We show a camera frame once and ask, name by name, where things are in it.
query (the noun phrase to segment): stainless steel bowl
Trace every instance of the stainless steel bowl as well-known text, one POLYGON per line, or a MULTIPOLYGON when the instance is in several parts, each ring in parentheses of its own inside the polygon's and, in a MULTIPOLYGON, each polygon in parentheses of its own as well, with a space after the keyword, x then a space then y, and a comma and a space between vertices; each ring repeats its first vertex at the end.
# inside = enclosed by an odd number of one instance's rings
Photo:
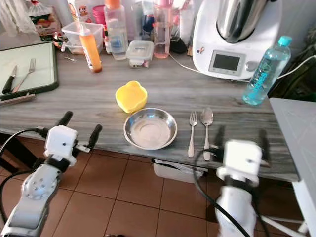
POLYGON ((158 150, 168 146, 177 132, 173 116, 156 108, 139 110, 128 117, 124 124, 127 141, 144 150, 158 150))

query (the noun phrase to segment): spoon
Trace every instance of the spoon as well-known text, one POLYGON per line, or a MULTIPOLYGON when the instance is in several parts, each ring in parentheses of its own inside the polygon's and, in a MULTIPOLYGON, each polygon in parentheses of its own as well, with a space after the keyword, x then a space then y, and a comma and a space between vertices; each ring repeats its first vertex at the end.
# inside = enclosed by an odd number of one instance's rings
MULTIPOLYGON (((210 108, 205 108, 201 113, 201 122, 205 125, 205 144, 204 150, 209 149, 208 142, 208 126, 212 125, 214 121, 213 111, 210 108)), ((203 157, 205 161, 209 161, 211 159, 211 152, 203 152, 203 157)))

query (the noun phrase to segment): kitchen counter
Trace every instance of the kitchen counter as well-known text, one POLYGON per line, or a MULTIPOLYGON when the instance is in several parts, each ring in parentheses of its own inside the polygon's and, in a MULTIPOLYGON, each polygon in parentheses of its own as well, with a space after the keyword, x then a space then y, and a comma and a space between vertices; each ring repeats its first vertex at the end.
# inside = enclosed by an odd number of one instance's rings
MULTIPOLYGON (((298 175, 284 137, 278 126, 268 99, 259 107, 246 105, 241 94, 246 83, 216 79, 180 67, 171 58, 154 59, 148 69, 132 69, 127 60, 116 61, 111 55, 102 54, 103 71, 92 74, 84 56, 58 52, 59 87, 51 92, 38 94, 31 102, 0 108, 0 132, 14 133, 36 126, 53 126, 70 110, 74 116, 69 127, 79 132, 79 141, 88 140, 95 125, 100 123, 96 148, 192 164, 188 146, 191 127, 191 110, 199 112, 209 106, 214 112, 214 123, 209 127, 212 143, 219 126, 225 125, 225 139, 257 141, 259 129, 266 130, 271 150, 271 167, 261 167, 260 176, 285 181, 296 181, 298 175), (64 59, 76 58, 77 62, 64 59), (130 145, 123 135, 123 124, 128 114, 115 100, 115 91, 130 80, 137 80, 148 92, 146 107, 156 107, 171 113, 178 124, 178 135, 168 147, 145 151, 130 145)), ((181 63, 194 67, 191 57, 178 55, 181 63)), ((33 133, 25 136, 38 138, 33 133)), ((203 149, 205 127, 198 121, 195 127, 195 151, 203 149)), ((217 168, 215 162, 198 163, 201 167, 217 168)))

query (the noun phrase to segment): digital display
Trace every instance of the digital display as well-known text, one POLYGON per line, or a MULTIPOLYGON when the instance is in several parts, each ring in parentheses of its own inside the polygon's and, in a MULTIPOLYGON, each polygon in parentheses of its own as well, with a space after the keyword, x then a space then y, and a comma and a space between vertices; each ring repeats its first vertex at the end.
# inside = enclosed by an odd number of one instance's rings
POLYGON ((213 67, 236 71, 238 68, 239 60, 239 57, 216 54, 213 67))

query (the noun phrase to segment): yellow plastic cup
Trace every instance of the yellow plastic cup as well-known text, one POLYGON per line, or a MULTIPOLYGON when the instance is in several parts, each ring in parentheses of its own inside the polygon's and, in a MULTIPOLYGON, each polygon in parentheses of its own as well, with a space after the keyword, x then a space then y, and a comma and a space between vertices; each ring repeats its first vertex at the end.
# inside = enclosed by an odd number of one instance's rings
POLYGON ((138 81, 132 80, 116 91, 115 98, 118 106, 130 114, 146 105, 147 91, 138 81))

